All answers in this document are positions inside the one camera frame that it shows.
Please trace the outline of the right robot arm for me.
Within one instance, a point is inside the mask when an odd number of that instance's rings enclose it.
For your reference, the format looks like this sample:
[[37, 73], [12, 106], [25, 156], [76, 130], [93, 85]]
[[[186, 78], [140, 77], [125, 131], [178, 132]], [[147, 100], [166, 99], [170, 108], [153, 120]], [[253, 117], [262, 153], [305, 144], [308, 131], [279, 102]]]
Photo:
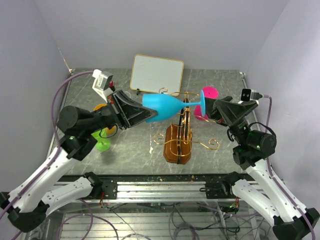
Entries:
[[301, 240], [308, 234], [315, 239], [314, 228], [320, 219], [315, 208], [308, 208], [299, 201], [273, 170], [269, 156], [275, 153], [277, 136], [265, 127], [267, 132], [252, 130], [246, 116], [259, 105], [257, 100], [232, 102], [231, 97], [201, 100], [201, 113], [210, 120], [227, 127], [230, 141], [237, 142], [233, 148], [233, 160], [260, 186], [262, 192], [240, 176], [229, 173], [220, 186], [226, 198], [234, 195], [254, 208], [272, 227], [279, 240]]

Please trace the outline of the pink wine glass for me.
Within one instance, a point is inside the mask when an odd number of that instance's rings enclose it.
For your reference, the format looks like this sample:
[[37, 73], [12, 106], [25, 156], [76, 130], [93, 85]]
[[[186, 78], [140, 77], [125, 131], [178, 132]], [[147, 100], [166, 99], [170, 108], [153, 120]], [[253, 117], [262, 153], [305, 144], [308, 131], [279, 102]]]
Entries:
[[[205, 98], [216, 99], [219, 96], [218, 90], [212, 86], [205, 86], [202, 90]], [[207, 115], [201, 115], [201, 107], [199, 105], [195, 107], [193, 114], [199, 121], [206, 121], [209, 119]]]

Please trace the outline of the orange wine glass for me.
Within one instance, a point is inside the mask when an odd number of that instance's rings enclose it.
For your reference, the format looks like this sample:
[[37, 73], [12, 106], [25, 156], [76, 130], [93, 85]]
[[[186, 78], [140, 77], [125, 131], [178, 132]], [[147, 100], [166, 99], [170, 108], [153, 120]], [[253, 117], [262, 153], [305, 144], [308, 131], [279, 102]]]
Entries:
[[[96, 105], [93, 110], [97, 111], [97, 110], [99, 110], [99, 109], [101, 109], [102, 107], [105, 107], [105, 106], [106, 106], [105, 103], [101, 103], [101, 104]], [[115, 125], [112, 126], [112, 127], [106, 127], [105, 128], [105, 133], [106, 133], [107, 137], [111, 137], [116, 132], [117, 132], [117, 127]]]

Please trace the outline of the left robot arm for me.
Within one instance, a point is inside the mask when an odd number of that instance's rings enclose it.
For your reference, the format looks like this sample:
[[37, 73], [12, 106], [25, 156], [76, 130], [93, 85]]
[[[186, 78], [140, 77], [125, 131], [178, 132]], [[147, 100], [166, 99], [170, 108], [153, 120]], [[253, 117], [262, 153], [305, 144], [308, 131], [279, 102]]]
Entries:
[[130, 99], [122, 90], [108, 96], [109, 103], [95, 111], [65, 106], [57, 127], [64, 133], [45, 162], [20, 186], [1, 192], [0, 207], [11, 224], [23, 233], [37, 228], [47, 216], [70, 202], [98, 198], [104, 184], [93, 172], [75, 182], [52, 190], [51, 187], [95, 147], [93, 133], [105, 128], [132, 128], [157, 116], [157, 111]]

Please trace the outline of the green wine glass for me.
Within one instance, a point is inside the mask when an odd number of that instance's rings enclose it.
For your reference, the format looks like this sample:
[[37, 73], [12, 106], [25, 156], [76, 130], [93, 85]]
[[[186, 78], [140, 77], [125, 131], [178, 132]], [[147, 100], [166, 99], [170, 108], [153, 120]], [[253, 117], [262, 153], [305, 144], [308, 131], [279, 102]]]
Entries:
[[95, 147], [100, 152], [107, 151], [111, 146], [111, 141], [107, 138], [106, 129], [101, 129], [91, 134], [97, 141]]

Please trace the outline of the blue wine glass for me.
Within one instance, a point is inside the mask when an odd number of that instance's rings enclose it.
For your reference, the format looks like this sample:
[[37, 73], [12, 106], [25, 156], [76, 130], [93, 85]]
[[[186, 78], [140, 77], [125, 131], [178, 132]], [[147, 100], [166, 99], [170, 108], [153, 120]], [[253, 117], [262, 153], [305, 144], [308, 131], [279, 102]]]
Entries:
[[144, 94], [142, 97], [142, 106], [155, 110], [156, 116], [146, 120], [147, 123], [161, 122], [170, 119], [181, 109], [189, 106], [200, 106], [201, 116], [206, 114], [206, 102], [204, 91], [200, 91], [200, 102], [183, 102], [174, 96], [162, 93]]

